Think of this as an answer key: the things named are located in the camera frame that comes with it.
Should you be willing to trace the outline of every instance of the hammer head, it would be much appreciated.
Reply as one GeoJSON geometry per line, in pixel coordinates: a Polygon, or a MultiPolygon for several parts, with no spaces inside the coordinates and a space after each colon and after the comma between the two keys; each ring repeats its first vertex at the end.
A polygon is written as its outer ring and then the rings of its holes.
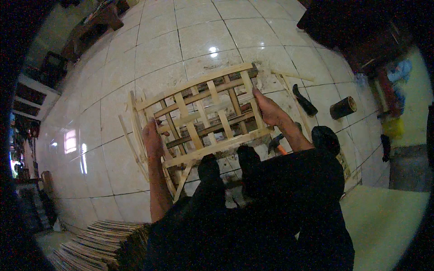
{"type": "Polygon", "coordinates": [[[280,140],[283,138],[283,134],[279,134],[277,137],[273,138],[268,144],[268,154],[270,154],[271,150],[277,148],[280,145],[280,140]]]}

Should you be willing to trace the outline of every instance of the tile floor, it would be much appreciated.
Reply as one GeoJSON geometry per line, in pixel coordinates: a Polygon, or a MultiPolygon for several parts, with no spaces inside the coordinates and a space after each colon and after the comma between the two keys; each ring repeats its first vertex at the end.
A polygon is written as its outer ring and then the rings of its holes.
{"type": "MultiPolygon", "coordinates": [[[[53,174],[55,202],[71,230],[96,219],[150,222],[149,184],[125,141],[118,114],[130,133],[126,97],[154,96],[182,82],[242,62],[255,62],[258,88],[296,121],[295,105],[270,69],[312,76],[290,79],[319,110],[310,128],[331,127],[356,184],[388,187],[382,163],[380,122],[370,90],[338,53],[296,30],[305,9],[296,0],[146,0],[122,18],[124,26],[107,31],[62,83],[63,95],[42,123],[36,144],[39,171],[53,174]],[[358,111],[339,121],[330,105],[352,96],[358,111]]],[[[283,146],[291,151],[286,140],[283,146]]],[[[266,145],[255,146],[261,159],[266,145]]],[[[219,160],[225,179],[241,177],[235,154],[219,160]]],[[[193,169],[185,185],[197,187],[193,169]]]]}

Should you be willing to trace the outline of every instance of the hand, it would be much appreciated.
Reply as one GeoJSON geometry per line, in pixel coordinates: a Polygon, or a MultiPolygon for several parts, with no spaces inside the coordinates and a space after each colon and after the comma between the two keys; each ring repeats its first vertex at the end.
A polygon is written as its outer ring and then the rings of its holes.
{"type": "Polygon", "coordinates": [[[157,132],[155,119],[148,121],[148,124],[143,128],[142,137],[148,159],[160,159],[164,151],[161,136],[157,132]]]}
{"type": "Polygon", "coordinates": [[[264,122],[271,126],[280,126],[282,122],[286,121],[289,116],[277,105],[272,99],[264,96],[259,89],[253,87],[253,95],[255,96],[256,103],[261,110],[262,119],[264,122]]]}

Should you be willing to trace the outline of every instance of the wooden table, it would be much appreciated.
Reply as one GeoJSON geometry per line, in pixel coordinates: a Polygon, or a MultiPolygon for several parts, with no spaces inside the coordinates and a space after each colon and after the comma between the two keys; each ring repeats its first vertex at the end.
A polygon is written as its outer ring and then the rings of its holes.
{"type": "Polygon", "coordinates": [[[118,10],[128,8],[128,3],[125,0],[101,3],[83,23],[79,23],[74,27],[69,34],[68,42],[63,47],[61,55],[71,61],[78,59],[87,49],[86,44],[81,42],[80,38],[93,30],[98,24],[107,24],[114,31],[123,27],[124,23],[118,17],[118,10]]]}

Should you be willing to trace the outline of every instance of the hammer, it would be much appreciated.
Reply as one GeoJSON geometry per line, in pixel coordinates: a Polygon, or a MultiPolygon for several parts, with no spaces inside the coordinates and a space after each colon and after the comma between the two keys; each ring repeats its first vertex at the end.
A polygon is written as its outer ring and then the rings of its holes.
{"type": "MultiPolygon", "coordinates": [[[[300,132],[303,133],[301,124],[299,122],[295,122],[300,132]]],[[[284,135],[281,133],[277,137],[273,138],[268,144],[268,154],[270,154],[271,150],[278,149],[282,155],[288,154],[286,150],[280,145],[280,140],[284,138],[284,135]]]]}

